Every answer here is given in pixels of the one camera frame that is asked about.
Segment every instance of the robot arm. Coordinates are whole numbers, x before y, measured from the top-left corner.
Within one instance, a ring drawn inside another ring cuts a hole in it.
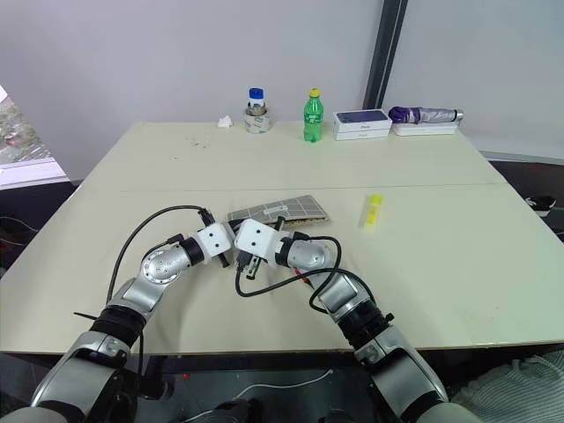
[[[332,268],[330,250],[304,234],[290,235],[248,219],[241,224],[235,247],[259,256],[269,265],[282,265],[301,272]],[[314,289],[329,273],[309,276]],[[368,371],[370,388],[383,397],[390,409],[407,422],[479,422],[464,408],[450,404],[433,369],[390,324],[367,289],[346,274],[336,273],[318,295],[325,310],[354,348],[354,357]]]
[[[114,295],[90,330],[41,381],[32,408],[2,422],[114,421],[112,413],[122,406],[118,398],[123,401],[125,387],[136,384],[135,374],[123,366],[164,292],[181,272],[230,248],[226,229],[211,223],[171,248],[147,255],[137,277]]]

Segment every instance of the white cable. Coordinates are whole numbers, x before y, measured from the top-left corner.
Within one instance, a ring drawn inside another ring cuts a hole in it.
[[[333,369],[330,368],[325,373],[323,373],[321,376],[316,377],[315,379],[312,379],[311,381],[297,383],[295,385],[268,385],[268,384],[264,384],[264,383],[257,383],[256,385],[250,385],[247,388],[245,388],[237,397],[234,397],[234,399],[242,397],[248,390],[252,390],[253,388],[271,388],[273,390],[289,390],[291,388],[299,388],[300,386],[306,386],[306,385],[309,385],[310,383],[319,382],[332,373],[333,373]]]
[[[200,412],[198,415],[196,415],[196,416],[194,416],[194,417],[190,417],[189,419],[186,419],[186,420],[181,421],[181,423],[188,423],[189,421],[195,420],[195,419],[197,419],[198,417],[205,416],[206,414],[209,414],[209,413],[211,413],[211,412],[213,412],[213,410],[208,410],[207,412]]]
[[[21,223],[23,226],[28,227],[29,229],[31,229],[34,232],[39,232],[39,229],[35,229],[33,226],[29,226],[26,222],[24,222],[23,220],[20,219],[16,219],[16,218],[11,218],[10,216],[0,216],[0,219],[8,219],[8,220],[14,220],[15,222],[19,222]]]
[[[5,240],[4,238],[0,238],[0,242],[5,242],[6,244],[11,244],[11,245],[19,245],[20,247],[25,247],[27,245],[27,244],[22,244],[20,242],[8,241],[8,240]]]
[[[299,388],[300,386],[306,386],[306,385],[309,385],[310,383],[319,382],[322,379],[324,379],[325,377],[327,377],[328,375],[331,375],[332,373],[333,373],[333,369],[330,368],[325,373],[323,373],[321,376],[316,377],[315,379],[312,379],[311,381],[296,383],[295,385],[269,385],[269,384],[265,384],[265,383],[257,383],[255,385],[248,386],[247,388],[242,390],[233,399],[238,399],[238,398],[242,397],[245,393],[247,393],[247,391],[252,390],[253,388],[271,388],[273,390],[290,390],[291,388]],[[210,412],[214,412],[214,411],[215,410],[208,410],[207,412],[200,412],[198,415],[196,415],[194,417],[190,417],[189,419],[183,420],[181,423],[189,423],[190,421],[193,421],[193,420],[197,419],[198,417],[202,417],[202,416],[209,414]]]

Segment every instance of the green label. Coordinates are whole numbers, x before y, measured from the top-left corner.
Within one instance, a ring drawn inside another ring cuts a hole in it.
[[[303,122],[305,123],[321,123],[323,122],[323,113],[320,115],[310,115],[309,113],[303,114]]]

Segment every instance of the blue lid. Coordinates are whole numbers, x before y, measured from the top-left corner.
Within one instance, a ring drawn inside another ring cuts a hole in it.
[[[262,88],[251,88],[249,89],[250,99],[262,100],[264,98],[264,93]]]

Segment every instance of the black wire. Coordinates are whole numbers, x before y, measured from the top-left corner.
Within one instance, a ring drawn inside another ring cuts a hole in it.
[[[72,314],[73,315],[79,315],[80,317],[84,317],[85,319],[89,319],[89,320],[96,320],[98,318],[95,315],[87,315],[86,313],[80,313],[78,311],[75,311]]]
[[[237,273],[235,273],[235,291],[237,291],[237,293],[241,297],[245,297],[245,298],[254,297],[256,295],[260,295],[261,293],[268,293],[269,291],[274,291],[275,289],[278,289],[278,288],[281,288],[282,286],[286,286],[288,284],[291,284],[292,282],[294,282],[296,280],[300,280],[302,278],[307,278],[308,276],[317,275],[319,273],[329,273],[329,272],[333,272],[333,271],[335,273],[339,273],[341,275],[346,275],[346,276],[356,280],[366,290],[366,292],[368,293],[368,296],[370,297],[370,300],[376,302],[374,295],[372,294],[372,291],[370,290],[370,288],[368,287],[368,285],[366,284],[366,282],[364,280],[362,280],[359,276],[355,275],[351,271],[346,271],[345,269],[335,269],[334,267],[328,267],[328,268],[324,268],[324,269],[315,269],[314,271],[306,271],[305,273],[301,273],[299,275],[296,275],[296,276],[293,276],[291,278],[285,279],[281,282],[278,282],[277,284],[267,286],[263,289],[257,289],[256,291],[252,291],[250,293],[245,293],[241,290],[242,269],[237,269]]]
[[[137,359],[137,395],[139,395],[139,385],[141,384],[141,374],[143,373],[143,347],[145,339],[143,337],[143,331],[139,333],[139,358]]]
[[[158,249],[163,248],[165,245],[167,245],[167,242],[161,242],[160,244],[155,245],[152,249],[149,249],[144,255],[143,255],[143,260],[146,259],[147,256],[149,256],[153,251],[156,251]]]
[[[325,287],[331,282],[331,280],[333,279],[333,276],[335,276],[335,273],[338,270],[338,266],[341,264],[341,244],[339,243],[339,241],[337,240],[337,238],[333,238],[332,236],[310,236],[309,237],[310,240],[320,240],[320,241],[331,241],[335,244],[335,247],[337,247],[337,258],[335,259],[335,264],[333,265],[333,271],[329,274],[329,276],[323,281],[322,284],[319,285],[319,287],[317,289],[314,290],[314,293],[311,294],[311,296],[309,297],[309,301],[308,304],[309,306],[315,310],[318,311],[320,313],[324,313],[325,315],[327,315],[327,311],[324,308],[321,307],[317,307],[316,304],[314,304],[315,298],[317,298],[317,295],[319,295],[319,293],[325,289]]]
[[[114,287],[115,287],[115,280],[117,279],[117,272],[120,269],[120,264],[122,263],[123,256],[125,255],[125,251],[133,241],[133,238],[136,237],[139,231],[141,231],[141,229],[143,229],[145,225],[147,225],[147,223],[149,223],[151,220],[155,219],[156,217],[160,216],[161,214],[164,214],[166,212],[171,212],[172,210],[186,210],[186,209],[198,210],[198,211],[205,210],[204,207],[200,207],[199,205],[173,205],[171,207],[167,207],[165,209],[156,211],[147,219],[145,219],[138,227],[135,228],[135,230],[131,233],[130,237],[123,244],[120,254],[117,256],[117,260],[115,260],[114,271],[112,272],[112,278],[109,281],[108,295],[106,296],[107,304],[112,300],[112,297],[114,296]]]

